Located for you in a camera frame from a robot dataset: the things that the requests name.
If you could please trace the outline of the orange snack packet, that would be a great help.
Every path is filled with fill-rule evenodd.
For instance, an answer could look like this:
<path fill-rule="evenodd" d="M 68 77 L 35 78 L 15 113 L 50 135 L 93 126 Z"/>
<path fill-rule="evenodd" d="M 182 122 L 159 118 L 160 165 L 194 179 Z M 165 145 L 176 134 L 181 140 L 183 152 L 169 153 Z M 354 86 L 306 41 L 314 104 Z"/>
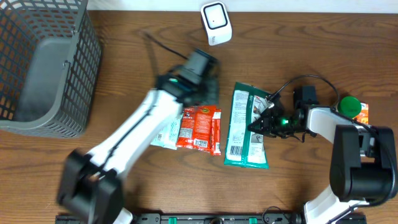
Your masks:
<path fill-rule="evenodd" d="M 354 119 L 360 123 L 369 124 L 369 105 L 361 103 L 361 111 Z"/>

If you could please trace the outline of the pale green wet wipes pack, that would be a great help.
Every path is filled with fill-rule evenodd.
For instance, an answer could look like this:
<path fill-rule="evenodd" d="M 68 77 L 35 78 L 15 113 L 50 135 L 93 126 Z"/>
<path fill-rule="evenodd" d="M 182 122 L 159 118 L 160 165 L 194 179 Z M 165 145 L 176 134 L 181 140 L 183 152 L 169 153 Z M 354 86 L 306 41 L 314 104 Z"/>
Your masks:
<path fill-rule="evenodd" d="M 171 123 L 163 128 L 150 143 L 152 146 L 160 146 L 167 149 L 176 150 L 180 125 L 182 123 L 183 114 L 178 115 Z"/>

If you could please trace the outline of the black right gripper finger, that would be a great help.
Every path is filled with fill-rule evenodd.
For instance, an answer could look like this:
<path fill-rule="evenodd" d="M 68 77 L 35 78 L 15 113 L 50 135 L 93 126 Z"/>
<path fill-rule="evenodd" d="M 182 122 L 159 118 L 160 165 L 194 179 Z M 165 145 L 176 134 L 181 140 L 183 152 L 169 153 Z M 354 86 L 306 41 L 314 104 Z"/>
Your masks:
<path fill-rule="evenodd" d="M 260 134 L 260 135 L 266 135 L 267 134 L 267 129 L 264 128 L 263 126 L 248 126 L 248 131 Z"/>
<path fill-rule="evenodd" d="M 266 128 L 267 127 L 267 118 L 259 117 L 254 122 L 248 125 L 249 128 Z"/>

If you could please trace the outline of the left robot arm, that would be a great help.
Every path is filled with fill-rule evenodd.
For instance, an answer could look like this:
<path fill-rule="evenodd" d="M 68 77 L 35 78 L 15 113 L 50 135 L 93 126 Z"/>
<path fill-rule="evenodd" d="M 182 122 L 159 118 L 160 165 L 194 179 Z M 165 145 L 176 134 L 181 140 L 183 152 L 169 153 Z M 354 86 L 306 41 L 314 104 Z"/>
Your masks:
<path fill-rule="evenodd" d="M 186 68 L 159 75 L 137 110 L 115 132 L 86 154 L 65 159 L 57 203 L 83 223 L 132 223 L 124 206 L 123 182 L 151 141 L 188 106 L 215 104 L 216 73 Z"/>

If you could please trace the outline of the green 3M gloves package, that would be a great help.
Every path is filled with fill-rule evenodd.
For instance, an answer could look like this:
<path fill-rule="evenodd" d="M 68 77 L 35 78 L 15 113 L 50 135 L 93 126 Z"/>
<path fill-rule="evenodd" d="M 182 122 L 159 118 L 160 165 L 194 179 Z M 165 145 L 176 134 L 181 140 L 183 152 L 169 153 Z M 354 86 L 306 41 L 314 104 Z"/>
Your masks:
<path fill-rule="evenodd" d="M 264 137 L 250 132 L 248 126 L 269 107 L 269 94 L 252 85 L 237 82 L 234 86 L 224 165 L 268 169 Z"/>

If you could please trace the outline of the red snack pouch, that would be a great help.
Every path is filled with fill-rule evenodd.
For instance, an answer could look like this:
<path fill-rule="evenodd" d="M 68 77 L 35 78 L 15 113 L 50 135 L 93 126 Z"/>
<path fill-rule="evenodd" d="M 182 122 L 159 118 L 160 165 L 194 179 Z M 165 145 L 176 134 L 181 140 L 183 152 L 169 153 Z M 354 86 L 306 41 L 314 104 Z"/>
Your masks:
<path fill-rule="evenodd" d="M 209 152 L 215 105 L 193 106 L 183 110 L 176 146 Z"/>

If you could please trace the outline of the red white sachet stick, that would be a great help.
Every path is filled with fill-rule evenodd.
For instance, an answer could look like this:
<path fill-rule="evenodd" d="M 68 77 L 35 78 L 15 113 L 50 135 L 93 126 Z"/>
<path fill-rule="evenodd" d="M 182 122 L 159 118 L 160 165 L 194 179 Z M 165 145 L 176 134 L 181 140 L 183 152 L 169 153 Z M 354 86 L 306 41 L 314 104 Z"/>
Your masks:
<path fill-rule="evenodd" d="M 220 132 L 221 132 L 221 110 L 217 109 L 214 112 L 211 125 L 211 155 L 220 156 Z"/>

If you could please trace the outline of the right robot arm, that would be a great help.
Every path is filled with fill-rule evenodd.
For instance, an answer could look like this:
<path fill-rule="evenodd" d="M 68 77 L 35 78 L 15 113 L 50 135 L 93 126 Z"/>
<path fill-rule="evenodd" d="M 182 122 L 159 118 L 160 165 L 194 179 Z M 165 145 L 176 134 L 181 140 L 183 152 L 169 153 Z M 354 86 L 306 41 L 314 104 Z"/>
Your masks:
<path fill-rule="evenodd" d="M 333 145 L 329 185 L 288 223 L 336 223 L 357 208 L 376 207 L 397 195 L 394 133 L 344 116 L 334 108 L 300 105 L 291 117 L 266 109 L 248 131 L 286 139 L 295 133 L 322 136 Z"/>

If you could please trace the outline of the green-lidded seasoning jar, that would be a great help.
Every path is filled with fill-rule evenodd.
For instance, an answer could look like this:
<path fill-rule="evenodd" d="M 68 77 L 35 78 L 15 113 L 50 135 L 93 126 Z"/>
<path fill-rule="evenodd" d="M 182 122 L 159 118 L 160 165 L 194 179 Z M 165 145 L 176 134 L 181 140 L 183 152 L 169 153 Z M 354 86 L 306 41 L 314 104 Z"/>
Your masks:
<path fill-rule="evenodd" d="M 354 118 L 360 114 L 362 110 L 361 102 L 353 97 L 346 96 L 338 103 L 337 111 L 346 117 Z"/>

